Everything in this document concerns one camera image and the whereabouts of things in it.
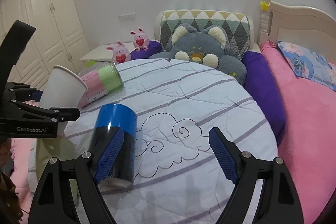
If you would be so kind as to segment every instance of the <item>yellow star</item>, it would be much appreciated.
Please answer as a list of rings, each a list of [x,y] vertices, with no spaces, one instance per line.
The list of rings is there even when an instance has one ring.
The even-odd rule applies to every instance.
[[[263,12],[267,12],[269,9],[269,4],[267,4],[265,1],[260,2],[260,7]]]

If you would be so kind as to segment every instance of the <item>blue floral pillow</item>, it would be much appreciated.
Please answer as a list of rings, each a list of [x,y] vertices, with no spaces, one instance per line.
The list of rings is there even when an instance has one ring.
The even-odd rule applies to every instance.
[[[307,48],[288,42],[278,42],[287,62],[296,76],[320,83],[336,91],[336,66]]]

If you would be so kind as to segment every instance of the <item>red heart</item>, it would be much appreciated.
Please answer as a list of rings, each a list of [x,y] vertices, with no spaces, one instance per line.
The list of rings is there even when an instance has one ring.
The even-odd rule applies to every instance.
[[[145,43],[145,40],[143,38],[141,39],[137,39],[136,40],[136,43],[139,45],[139,46],[142,46],[144,43]]]
[[[115,60],[118,62],[118,63],[124,63],[125,60],[126,60],[126,55],[122,54],[122,55],[117,55],[115,57]]]

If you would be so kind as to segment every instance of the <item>geometric patterned cushion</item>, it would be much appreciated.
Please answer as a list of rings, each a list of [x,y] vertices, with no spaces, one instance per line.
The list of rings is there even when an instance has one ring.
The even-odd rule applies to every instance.
[[[212,25],[222,27],[231,45],[230,55],[239,60],[250,48],[250,23],[246,15],[215,10],[167,10],[161,19],[160,43],[163,49],[175,29],[183,23],[189,23],[197,31]]]

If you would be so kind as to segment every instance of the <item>gray plush toy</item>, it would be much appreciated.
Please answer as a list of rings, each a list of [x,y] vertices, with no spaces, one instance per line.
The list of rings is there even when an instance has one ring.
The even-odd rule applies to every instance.
[[[190,24],[176,28],[169,40],[166,52],[152,55],[150,58],[168,58],[197,62],[231,75],[244,85],[246,67],[233,56],[227,34],[223,28],[210,26],[198,32]]]

